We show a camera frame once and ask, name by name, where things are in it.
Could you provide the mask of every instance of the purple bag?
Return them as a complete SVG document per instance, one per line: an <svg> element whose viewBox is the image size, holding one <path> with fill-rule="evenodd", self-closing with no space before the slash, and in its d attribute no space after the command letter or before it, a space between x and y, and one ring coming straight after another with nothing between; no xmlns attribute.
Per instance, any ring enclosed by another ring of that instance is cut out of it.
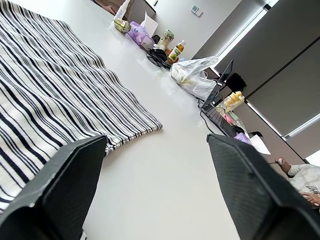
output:
<svg viewBox="0 0 320 240"><path fill-rule="evenodd" d="M154 47L155 41L149 37L147 30L140 24L132 21L130 23L131 30L127 33L138 46L143 46L144 49L150 50Z"/></svg>
<svg viewBox="0 0 320 240"><path fill-rule="evenodd" d="M239 133L237 136L234 137L234 139L237 139L241 142L252 145L250 139L247 138L247 136L244 133Z"/></svg>

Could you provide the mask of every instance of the wall switch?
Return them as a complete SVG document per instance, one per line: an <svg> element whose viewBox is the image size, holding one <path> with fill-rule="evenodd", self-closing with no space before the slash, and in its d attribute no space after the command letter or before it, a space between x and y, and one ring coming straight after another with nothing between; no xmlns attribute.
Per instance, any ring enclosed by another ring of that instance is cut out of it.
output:
<svg viewBox="0 0 320 240"><path fill-rule="evenodd" d="M191 12L193 12L194 14L196 14L196 12L199 10L199 8L197 6L193 6L191 8Z"/></svg>
<svg viewBox="0 0 320 240"><path fill-rule="evenodd" d="M201 15L204 14L204 11L201 11L200 9L198 9L198 11L196 11L195 15L197 15L199 18L201 17Z"/></svg>

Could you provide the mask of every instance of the person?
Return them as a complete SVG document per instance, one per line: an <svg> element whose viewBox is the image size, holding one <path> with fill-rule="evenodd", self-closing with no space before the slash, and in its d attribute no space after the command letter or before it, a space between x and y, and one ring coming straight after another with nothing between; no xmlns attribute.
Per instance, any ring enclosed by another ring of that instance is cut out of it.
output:
<svg viewBox="0 0 320 240"><path fill-rule="evenodd" d="M311 164L290 165L283 157L275 160L282 171L291 176L291 185L311 204L320 207L320 167Z"/></svg>
<svg viewBox="0 0 320 240"><path fill-rule="evenodd" d="M96 4L100 5L104 10L115 16L120 8L120 6L125 2L125 0L93 0ZM136 0L130 0L130 3L126 9L123 20L128 20L131 10L135 4Z"/></svg>

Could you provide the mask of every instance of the laptop screen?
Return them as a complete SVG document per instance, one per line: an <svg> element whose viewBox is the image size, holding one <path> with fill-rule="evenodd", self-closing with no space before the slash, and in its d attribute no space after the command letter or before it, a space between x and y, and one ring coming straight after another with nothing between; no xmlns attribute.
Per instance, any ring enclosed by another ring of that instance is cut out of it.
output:
<svg viewBox="0 0 320 240"><path fill-rule="evenodd" d="M217 94L219 93L221 87L223 86L223 84L225 83L225 81L228 79L228 77L230 76L232 69L234 66L234 61L231 60L231 62L229 63L229 65L226 67L226 69L224 70L223 74L221 75L221 77L219 78L219 80L216 82L216 85L214 86L212 92L210 93L210 95L208 96L208 98L205 100L204 104L202 105L202 108L208 106L209 104L211 104L214 101L214 98L217 96Z"/></svg>

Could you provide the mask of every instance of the person's hand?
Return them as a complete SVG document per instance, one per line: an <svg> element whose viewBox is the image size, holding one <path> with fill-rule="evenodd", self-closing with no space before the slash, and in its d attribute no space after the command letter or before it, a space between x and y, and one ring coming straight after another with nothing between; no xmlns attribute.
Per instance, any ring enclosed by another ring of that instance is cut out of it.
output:
<svg viewBox="0 0 320 240"><path fill-rule="evenodd" d="M309 192L303 192L301 193L302 196L304 196L304 198L311 204L319 207L320 206L320 196L317 196L313 193L309 193Z"/></svg>
<svg viewBox="0 0 320 240"><path fill-rule="evenodd" d="M109 13L111 13L113 16L116 15L115 9L109 5L109 6L101 6L104 10L108 11Z"/></svg>
<svg viewBox="0 0 320 240"><path fill-rule="evenodd" d="M282 157L277 157L276 160L274 161L276 164L279 164L279 165L283 165L283 164L286 164L287 161Z"/></svg>

